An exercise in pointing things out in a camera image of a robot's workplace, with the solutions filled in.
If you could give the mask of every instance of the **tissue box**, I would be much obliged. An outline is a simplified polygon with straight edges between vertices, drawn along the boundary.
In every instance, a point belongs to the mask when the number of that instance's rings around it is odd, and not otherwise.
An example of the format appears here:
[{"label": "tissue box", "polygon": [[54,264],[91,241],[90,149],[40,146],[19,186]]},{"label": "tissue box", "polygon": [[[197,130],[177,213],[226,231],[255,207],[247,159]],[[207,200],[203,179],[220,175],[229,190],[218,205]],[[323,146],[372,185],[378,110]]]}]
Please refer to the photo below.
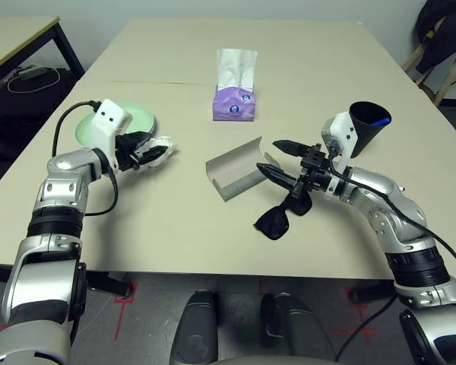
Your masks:
[{"label": "tissue box", "polygon": [[253,75],[257,51],[217,50],[217,87],[213,100],[213,120],[252,121],[255,118]]},{"label": "tissue box", "polygon": [[241,87],[216,90],[213,100],[213,120],[252,121],[255,118],[253,93]]}]

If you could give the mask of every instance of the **black jacket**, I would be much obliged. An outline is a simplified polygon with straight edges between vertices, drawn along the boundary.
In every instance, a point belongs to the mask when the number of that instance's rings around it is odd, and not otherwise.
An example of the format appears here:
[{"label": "black jacket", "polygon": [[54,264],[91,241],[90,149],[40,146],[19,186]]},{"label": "black jacket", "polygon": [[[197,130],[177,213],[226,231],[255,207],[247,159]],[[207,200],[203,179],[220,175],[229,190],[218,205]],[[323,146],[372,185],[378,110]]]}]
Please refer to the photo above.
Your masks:
[{"label": "black jacket", "polygon": [[426,51],[416,67],[421,73],[456,52],[456,0],[427,0],[417,18],[417,36],[420,42],[424,41],[426,33],[432,30],[442,17],[446,19],[434,37],[427,41]]}]

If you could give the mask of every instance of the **white cloth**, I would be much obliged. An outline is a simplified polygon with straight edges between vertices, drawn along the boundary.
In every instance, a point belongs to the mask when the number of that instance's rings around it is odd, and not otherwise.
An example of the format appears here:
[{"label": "white cloth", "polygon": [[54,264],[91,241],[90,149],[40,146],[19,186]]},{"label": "white cloth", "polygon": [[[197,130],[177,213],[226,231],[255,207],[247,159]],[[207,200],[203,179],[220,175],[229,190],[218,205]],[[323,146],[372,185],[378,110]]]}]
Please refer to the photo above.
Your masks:
[{"label": "white cloth", "polygon": [[148,169],[155,169],[156,167],[159,167],[160,165],[163,165],[169,156],[174,152],[174,141],[171,137],[167,136],[161,136],[158,138],[151,138],[149,141],[145,142],[142,146],[137,149],[138,152],[144,153],[149,151],[151,148],[154,148],[156,146],[167,146],[166,151],[157,158],[156,160],[153,160],[149,163],[146,163],[144,165],[141,165],[138,171],[145,171]]}]

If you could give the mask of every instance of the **green plate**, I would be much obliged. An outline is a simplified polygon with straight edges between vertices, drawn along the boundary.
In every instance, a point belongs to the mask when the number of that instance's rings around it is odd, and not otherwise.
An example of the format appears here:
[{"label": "green plate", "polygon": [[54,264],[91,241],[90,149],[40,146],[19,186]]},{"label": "green plate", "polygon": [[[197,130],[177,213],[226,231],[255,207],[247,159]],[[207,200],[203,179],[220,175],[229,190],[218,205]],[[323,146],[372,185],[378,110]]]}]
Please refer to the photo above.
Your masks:
[{"label": "green plate", "polygon": [[[146,107],[134,103],[118,103],[122,108],[129,112],[132,116],[130,125],[127,128],[127,133],[132,132],[148,132],[152,133],[155,129],[155,118],[152,112]],[[91,120],[94,113],[85,116],[76,127],[74,136],[83,147],[91,148]]]}]

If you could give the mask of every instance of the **purple tissue box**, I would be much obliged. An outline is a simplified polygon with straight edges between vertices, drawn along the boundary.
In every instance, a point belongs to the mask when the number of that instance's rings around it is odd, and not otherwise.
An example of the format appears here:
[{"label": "purple tissue box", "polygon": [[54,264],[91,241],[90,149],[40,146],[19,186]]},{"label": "purple tissue box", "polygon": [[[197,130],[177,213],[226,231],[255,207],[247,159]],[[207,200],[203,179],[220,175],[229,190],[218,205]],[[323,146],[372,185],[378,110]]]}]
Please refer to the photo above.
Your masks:
[{"label": "purple tissue box", "polygon": [[255,118],[253,93],[240,87],[217,90],[213,99],[213,120],[252,121]]}]

